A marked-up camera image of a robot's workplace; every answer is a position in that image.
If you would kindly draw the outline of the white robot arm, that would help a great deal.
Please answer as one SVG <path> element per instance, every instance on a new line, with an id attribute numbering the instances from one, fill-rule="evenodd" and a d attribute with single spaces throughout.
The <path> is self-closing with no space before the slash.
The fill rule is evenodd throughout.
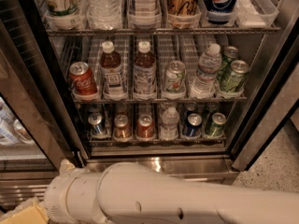
<path id="1" fill-rule="evenodd" d="M 1 224 L 299 224 L 296 193 L 190 182 L 133 162 L 102 173 L 61 162 L 44 200 L 30 198 Z"/>

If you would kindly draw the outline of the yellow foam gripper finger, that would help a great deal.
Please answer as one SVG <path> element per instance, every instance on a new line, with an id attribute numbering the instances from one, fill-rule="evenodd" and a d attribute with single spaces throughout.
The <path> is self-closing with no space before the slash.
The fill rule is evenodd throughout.
<path id="1" fill-rule="evenodd" d="M 0 224 L 48 224 L 47 212 L 37 197 L 19 204 L 12 211 L 0 216 Z"/>
<path id="2" fill-rule="evenodd" d="M 62 173 L 65 173 L 67 171 L 73 170 L 75 168 L 76 168 L 76 166 L 71 161 L 69 161 L 68 159 L 63 159 L 61 161 L 61 165 L 60 165 L 60 168 L 59 168 L 59 173 L 62 174 Z"/>

